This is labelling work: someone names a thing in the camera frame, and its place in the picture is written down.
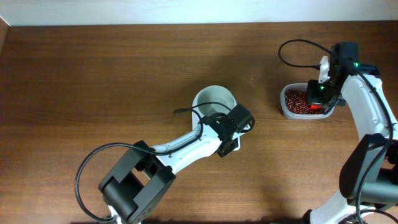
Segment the orange measuring scoop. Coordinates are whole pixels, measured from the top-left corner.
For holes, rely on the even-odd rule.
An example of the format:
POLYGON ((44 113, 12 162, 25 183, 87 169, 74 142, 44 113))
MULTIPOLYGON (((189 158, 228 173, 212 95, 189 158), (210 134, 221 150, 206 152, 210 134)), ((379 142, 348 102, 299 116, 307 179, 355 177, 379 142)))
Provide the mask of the orange measuring scoop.
POLYGON ((311 110, 320 110, 322 108, 323 108, 322 105, 310 105, 310 109, 311 110))

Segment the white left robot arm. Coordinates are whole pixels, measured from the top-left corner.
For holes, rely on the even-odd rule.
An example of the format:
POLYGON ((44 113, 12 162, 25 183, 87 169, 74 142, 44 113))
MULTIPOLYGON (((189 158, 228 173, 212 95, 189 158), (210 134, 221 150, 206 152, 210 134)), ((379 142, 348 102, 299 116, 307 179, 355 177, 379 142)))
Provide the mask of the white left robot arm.
POLYGON ((238 139, 252 130, 255 120, 240 107, 229 113, 201 115, 188 134, 149 146, 144 141, 125 144, 127 151, 99 183, 111 214, 105 223, 141 223, 190 164, 213 154, 224 157, 238 146, 238 139))

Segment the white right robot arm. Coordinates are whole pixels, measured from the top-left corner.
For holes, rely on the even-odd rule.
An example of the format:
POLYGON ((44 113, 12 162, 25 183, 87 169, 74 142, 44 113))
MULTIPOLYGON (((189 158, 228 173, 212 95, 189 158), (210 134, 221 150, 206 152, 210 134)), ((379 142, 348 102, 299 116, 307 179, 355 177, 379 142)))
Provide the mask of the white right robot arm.
POLYGON ((308 210, 305 223, 362 223, 365 215, 384 215, 397 205, 397 120, 379 71, 358 62, 341 62, 334 71, 335 81, 317 85, 316 91, 338 91, 351 110, 359 143, 341 169, 337 193, 308 210))

